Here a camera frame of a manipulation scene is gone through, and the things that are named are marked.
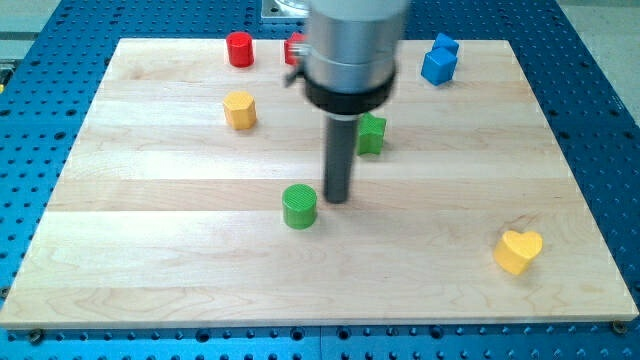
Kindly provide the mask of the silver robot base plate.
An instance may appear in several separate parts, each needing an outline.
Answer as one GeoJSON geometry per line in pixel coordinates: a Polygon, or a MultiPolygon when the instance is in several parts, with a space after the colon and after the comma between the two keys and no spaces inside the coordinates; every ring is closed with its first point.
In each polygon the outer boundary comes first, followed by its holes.
{"type": "Polygon", "coordinates": [[[309,12],[308,0],[262,0],[261,18],[288,20],[305,18],[309,12]]]}

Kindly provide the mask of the red block behind arm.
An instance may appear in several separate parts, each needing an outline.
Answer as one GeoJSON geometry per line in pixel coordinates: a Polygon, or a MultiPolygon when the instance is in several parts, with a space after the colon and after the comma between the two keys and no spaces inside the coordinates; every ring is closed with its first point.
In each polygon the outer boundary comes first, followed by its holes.
{"type": "Polygon", "coordinates": [[[284,61],[287,65],[295,66],[298,63],[299,45],[303,44],[305,39],[304,34],[294,32],[284,41],[284,61]]]}

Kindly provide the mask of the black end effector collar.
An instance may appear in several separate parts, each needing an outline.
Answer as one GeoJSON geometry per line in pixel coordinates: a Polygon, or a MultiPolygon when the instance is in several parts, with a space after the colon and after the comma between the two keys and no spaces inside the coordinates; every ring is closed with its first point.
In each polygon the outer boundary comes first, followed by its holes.
{"type": "Polygon", "coordinates": [[[382,106],[391,96],[396,70],[377,87],[357,93],[344,93],[326,88],[313,80],[305,71],[304,95],[317,108],[336,115],[359,115],[382,106]]]}

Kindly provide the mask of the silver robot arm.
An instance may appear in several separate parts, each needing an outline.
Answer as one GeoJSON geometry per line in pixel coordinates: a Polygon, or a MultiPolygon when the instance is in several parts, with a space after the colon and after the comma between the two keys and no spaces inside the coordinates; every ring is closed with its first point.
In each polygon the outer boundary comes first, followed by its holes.
{"type": "Polygon", "coordinates": [[[298,64],[286,83],[304,81],[304,95],[324,112],[323,196],[350,195],[361,115],[383,105],[397,74],[396,52],[409,0],[317,0],[308,3],[305,39],[292,47],[298,64]]]}

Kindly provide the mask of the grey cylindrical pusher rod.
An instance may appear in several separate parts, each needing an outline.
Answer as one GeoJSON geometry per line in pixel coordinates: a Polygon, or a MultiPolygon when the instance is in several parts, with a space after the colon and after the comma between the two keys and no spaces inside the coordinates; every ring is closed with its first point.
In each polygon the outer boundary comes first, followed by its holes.
{"type": "Polygon", "coordinates": [[[329,203],[348,200],[358,132],[358,116],[327,115],[323,195],[329,203]]]}

